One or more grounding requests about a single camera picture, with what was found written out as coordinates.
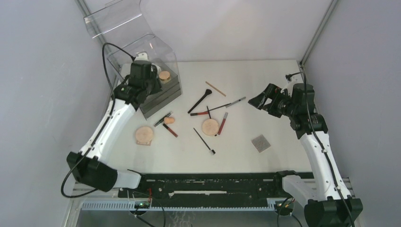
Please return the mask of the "white cube container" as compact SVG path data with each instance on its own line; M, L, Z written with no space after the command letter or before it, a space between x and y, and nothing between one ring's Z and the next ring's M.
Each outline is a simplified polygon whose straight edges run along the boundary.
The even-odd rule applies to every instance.
M153 64L153 63L152 63L152 67L153 67L153 69L156 70L156 72L157 72L158 75L159 75L160 72L162 71L162 68L161 68L160 66L158 66L157 64Z

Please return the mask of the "clear acrylic organizer box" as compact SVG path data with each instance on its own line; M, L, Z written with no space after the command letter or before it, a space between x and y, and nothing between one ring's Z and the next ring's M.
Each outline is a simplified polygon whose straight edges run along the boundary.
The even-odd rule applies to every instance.
M181 95L179 69L174 51L155 36L142 14L141 0L116 0L84 18L87 31L93 38L103 38L114 47L108 61L121 78L131 71L131 56L137 61L149 61L157 72L169 72L160 79L161 91L148 97L140 106L147 119Z

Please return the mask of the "round beige powder puff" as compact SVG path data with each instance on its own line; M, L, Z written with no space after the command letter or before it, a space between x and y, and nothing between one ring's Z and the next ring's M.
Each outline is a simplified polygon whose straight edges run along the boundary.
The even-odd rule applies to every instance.
M215 136L219 130L219 123L215 119L206 119L202 123L201 130L207 136Z

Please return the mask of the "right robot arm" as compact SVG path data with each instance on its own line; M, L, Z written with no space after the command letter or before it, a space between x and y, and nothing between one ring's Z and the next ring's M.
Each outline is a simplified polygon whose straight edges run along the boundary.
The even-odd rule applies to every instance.
M307 83L294 84L290 95L270 83L248 103L272 116L287 116L310 162L315 190L296 172L281 171L273 184L275 194L289 194L298 201L310 227L353 227L363 204L361 199L352 197L343 182L331 150L327 124L315 112L314 96L313 86Z

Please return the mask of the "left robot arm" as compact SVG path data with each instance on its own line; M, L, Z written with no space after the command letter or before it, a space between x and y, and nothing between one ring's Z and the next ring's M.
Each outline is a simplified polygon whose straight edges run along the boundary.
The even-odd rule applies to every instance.
M112 149L128 120L148 96L162 90L161 68L145 60L131 63L129 74L112 92L108 109L89 141L79 152L70 152L67 163L74 179L95 190L129 188L136 197L144 196L148 185L141 174L117 170L108 165Z

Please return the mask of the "grey mascara wand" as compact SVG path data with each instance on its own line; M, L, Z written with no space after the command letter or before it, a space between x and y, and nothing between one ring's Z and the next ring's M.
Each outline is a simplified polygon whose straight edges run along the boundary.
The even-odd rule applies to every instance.
M240 99L237 99L237 100L235 100L235 101L233 101L233 102L227 104L225 107L228 108L228 107L233 106L233 105L235 105L236 103L239 103L239 102L241 102L242 100L245 100L245 99L246 99L246 97L244 96L244 97L242 97L242 98L240 98Z

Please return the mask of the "long thin black brush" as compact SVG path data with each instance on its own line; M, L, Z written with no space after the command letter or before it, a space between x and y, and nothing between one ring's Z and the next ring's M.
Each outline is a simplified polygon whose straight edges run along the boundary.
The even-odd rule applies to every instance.
M210 112L210 111L213 111L213 110L216 110L216 109L222 108L222 107L226 107L226 106L228 106L228 105L230 105L230 104L231 104L231 103L228 103L228 104L221 105L221 106L218 106L218 107L215 107L215 108L212 108L212 109L208 109L208 110L207 110L207 112Z

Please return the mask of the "red lip gloss tube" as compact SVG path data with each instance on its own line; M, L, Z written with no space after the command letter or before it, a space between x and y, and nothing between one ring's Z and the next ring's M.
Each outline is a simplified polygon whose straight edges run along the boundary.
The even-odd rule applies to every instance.
M221 125L220 125L220 128L219 128L219 130L218 130L217 135L220 135L220 134L222 133L222 130L223 130L224 125L225 125L225 122L226 122L226 120L227 120L227 116L228 116L228 112L225 112L224 117L223 117L223 120L222 120L222 122L221 122Z

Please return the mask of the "dark eyeliner pen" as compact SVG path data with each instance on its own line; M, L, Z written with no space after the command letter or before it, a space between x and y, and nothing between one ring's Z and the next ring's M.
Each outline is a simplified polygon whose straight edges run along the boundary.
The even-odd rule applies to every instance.
M155 124L153 124L154 127L157 127L158 125L160 125L161 123L164 122L164 119L166 117L169 117L172 114L172 112L168 112L166 115L164 115L161 119L159 119Z

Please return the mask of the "grey square sponge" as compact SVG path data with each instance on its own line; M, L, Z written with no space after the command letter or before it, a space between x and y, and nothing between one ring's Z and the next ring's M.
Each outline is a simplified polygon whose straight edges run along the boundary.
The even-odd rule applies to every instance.
M271 144L268 142L268 140L262 134L256 138L252 139L251 143L253 144L253 146L256 148L256 150L259 153L262 153L263 151L265 151L271 147Z

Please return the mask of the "black powder brush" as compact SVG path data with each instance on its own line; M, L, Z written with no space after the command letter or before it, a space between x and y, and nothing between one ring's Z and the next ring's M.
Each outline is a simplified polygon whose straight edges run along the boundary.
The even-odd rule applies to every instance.
M191 109L187 113L190 114L207 96L211 94L212 91L210 89L206 89L203 96L191 107Z

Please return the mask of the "beige puff on base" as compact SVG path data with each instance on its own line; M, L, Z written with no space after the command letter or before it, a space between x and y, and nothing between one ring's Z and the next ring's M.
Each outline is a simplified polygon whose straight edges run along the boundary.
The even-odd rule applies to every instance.
M135 131L136 144L150 146L154 138L153 130L148 126L142 126Z

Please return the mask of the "red black lip pencil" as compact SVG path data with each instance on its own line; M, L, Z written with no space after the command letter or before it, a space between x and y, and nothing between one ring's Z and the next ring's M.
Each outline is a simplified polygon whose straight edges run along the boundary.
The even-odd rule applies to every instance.
M199 116L199 115L208 115L208 114L207 114L207 111L200 112L200 113L190 113L190 116Z

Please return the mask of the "black brow brush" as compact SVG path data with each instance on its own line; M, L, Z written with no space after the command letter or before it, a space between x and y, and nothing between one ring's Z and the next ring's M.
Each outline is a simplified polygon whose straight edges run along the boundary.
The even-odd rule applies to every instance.
M204 140L204 138L198 133L198 131L195 129L195 128L193 128L194 129L194 131L196 132L196 134L198 135L198 137L201 139L201 141L203 142L203 144L207 147L207 149L210 151L210 153L212 154L212 155L215 155L215 150L213 150L208 144L207 144L207 142Z

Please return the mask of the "black mounting rail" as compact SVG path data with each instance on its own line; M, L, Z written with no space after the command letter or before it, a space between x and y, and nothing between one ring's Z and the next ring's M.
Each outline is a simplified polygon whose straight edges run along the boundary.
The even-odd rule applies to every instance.
M136 189L123 188L119 198L155 199L155 207L266 208L268 199L287 198L279 172L144 174Z

